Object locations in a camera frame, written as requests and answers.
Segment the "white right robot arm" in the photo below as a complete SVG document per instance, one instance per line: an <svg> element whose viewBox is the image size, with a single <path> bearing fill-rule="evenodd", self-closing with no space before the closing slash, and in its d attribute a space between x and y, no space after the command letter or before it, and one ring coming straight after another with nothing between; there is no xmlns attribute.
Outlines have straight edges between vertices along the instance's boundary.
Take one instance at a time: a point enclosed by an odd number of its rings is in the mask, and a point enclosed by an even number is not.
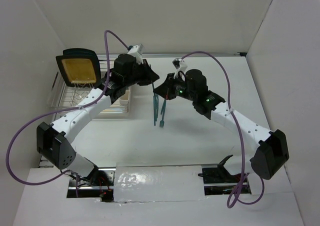
<svg viewBox="0 0 320 226"><path fill-rule="evenodd" d="M221 96L208 89L207 79L200 70L190 69L185 76L182 79L169 73L154 92L166 100L181 97L192 101L200 115L242 136L244 144L254 153L253 156L247 155L245 160L241 156L227 156L218 170L220 180L230 182L242 171L270 180L289 159L286 135L279 129L264 128L231 109Z"/></svg>

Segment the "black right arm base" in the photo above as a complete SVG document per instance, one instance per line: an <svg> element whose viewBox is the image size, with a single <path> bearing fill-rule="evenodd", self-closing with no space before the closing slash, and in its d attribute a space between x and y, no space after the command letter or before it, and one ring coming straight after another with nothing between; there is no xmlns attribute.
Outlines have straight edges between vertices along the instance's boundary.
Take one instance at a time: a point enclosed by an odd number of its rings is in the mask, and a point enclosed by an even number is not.
<svg viewBox="0 0 320 226"><path fill-rule="evenodd" d="M225 163L228 163L232 156L232 154L226 156L218 164L202 166L202 171L198 176L203 180L206 196L229 195L240 181L240 174L231 175L225 169Z"/></svg>

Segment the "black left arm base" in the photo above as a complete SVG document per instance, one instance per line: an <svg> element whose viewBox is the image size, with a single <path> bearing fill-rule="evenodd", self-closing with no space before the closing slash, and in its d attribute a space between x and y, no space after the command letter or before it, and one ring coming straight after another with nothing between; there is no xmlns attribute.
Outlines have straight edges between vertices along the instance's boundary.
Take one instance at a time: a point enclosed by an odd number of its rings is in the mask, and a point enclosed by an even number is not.
<svg viewBox="0 0 320 226"><path fill-rule="evenodd" d="M111 203L114 201L115 167L101 167L97 176L88 180L75 173L68 173L69 183L67 199L95 198L101 202Z"/></svg>

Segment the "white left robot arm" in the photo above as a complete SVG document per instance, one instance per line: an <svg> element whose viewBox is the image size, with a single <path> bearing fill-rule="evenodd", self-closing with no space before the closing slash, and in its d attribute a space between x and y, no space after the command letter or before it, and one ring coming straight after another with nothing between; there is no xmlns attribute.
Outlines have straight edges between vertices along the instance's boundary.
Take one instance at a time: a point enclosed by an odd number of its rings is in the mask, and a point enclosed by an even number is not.
<svg viewBox="0 0 320 226"><path fill-rule="evenodd" d="M78 174L88 186L97 183L99 168L76 152L72 142L101 111L109 108L132 85L148 86L159 79L146 59L141 63L129 54L119 55L105 76L76 109L51 124L42 122L36 129L36 149L59 170Z"/></svg>

